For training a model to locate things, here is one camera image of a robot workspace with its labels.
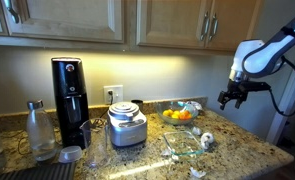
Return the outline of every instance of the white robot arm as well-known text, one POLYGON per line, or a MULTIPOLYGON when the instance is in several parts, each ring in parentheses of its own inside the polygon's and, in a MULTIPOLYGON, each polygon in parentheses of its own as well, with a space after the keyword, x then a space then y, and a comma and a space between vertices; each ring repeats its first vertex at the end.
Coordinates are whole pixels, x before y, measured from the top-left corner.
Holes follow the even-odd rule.
MULTIPOLYGON (((232 99, 237 100, 235 107, 239 108, 240 104, 246 101, 248 92, 251 91, 269 90, 271 92, 267 83, 252 82, 249 81, 249 78, 261 78, 273 74, 284 63, 289 64, 295 70, 295 66, 283 56, 294 45, 295 18, 266 43, 261 40, 241 42, 236 50, 234 63, 231 67, 228 91, 222 91, 218 97, 220 108, 223 110, 225 104, 232 99)), ((283 113, 276 106, 275 108, 278 113, 283 113)))

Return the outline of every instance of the outlet cover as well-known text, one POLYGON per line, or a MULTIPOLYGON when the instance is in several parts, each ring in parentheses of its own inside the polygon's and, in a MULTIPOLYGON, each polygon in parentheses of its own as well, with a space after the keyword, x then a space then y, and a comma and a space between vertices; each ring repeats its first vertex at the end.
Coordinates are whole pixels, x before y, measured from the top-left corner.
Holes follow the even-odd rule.
POLYGON ((123 101, 123 85, 104 86, 104 102, 112 104, 123 101), (113 98, 108 94, 108 91, 113 91, 113 98))

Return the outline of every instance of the metal lid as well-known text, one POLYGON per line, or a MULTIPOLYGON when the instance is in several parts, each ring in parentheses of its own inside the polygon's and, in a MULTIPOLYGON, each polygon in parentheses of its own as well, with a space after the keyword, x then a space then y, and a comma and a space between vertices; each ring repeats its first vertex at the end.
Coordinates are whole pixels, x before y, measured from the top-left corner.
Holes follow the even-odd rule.
POLYGON ((131 102, 119 102, 109 107, 109 114, 118 120, 133 120, 138 113, 138 105, 131 102))
POLYGON ((30 110, 35 110, 43 107, 43 100, 37 100, 37 101, 27 101, 27 107, 30 110))

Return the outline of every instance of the backsplash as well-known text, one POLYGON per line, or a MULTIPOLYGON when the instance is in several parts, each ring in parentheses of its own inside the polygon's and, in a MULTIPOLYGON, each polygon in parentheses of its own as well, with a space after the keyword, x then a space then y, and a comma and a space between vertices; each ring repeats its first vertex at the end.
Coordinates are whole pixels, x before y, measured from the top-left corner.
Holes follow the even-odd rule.
MULTIPOLYGON (((207 97, 197 97, 197 98, 188 98, 188 99, 171 99, 171 100, 179 100, 179 101, 196 101, 202 105, 202 107, 206 107, 207 97)), ((160 100, 160 101, 147 101, 143 103, 143 114, 151 114, 155 113, 155 102, 161 101, 169 101, 169 100, 160 100)), ((107 110, 108 105, 101 106, 90 106, 89 107, 89 118, 107 118, 107 110)), ((56 110, 46 110, 51 119, 53 120, 53 125, 55 127, 59 127, 58 118, 56 115, 56 110)), ((26 129, 26 121, 27 121, 28 112, 24 113, 16 113, 16 114, 4 114, 0 115, 0 132, 4 131, 18 131, 26 129)))

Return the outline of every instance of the wall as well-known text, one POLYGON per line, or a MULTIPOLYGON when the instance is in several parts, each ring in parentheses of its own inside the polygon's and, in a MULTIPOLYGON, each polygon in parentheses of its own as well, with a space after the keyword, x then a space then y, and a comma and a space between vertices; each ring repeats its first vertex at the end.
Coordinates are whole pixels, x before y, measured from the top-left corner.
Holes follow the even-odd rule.
MULTIPOLYGON (((265 0, 256 37, 268 40, 295 16, 295 0, 265 0)), ((265 138, 275 110, 269 93, 249 94, 240 109, 234 101, 224 111, 217 102, 226 90, 232 56, 159 56, 141 53, 70 51, 0 46, 0 114, 27 111, 26 101, 43 99, 46 109, 54 109, 52 57, 72 56, 83 60, 88 101, 103 104, 103 86, 124 86, 124 100, 159 100, 208 97, 208 107, 241 127, 265 138)), ((287 57, 295 60, 295 48, 287 57)), ((284 68, 257 81, 266 81, 279 101, 290 74, 284 68)))

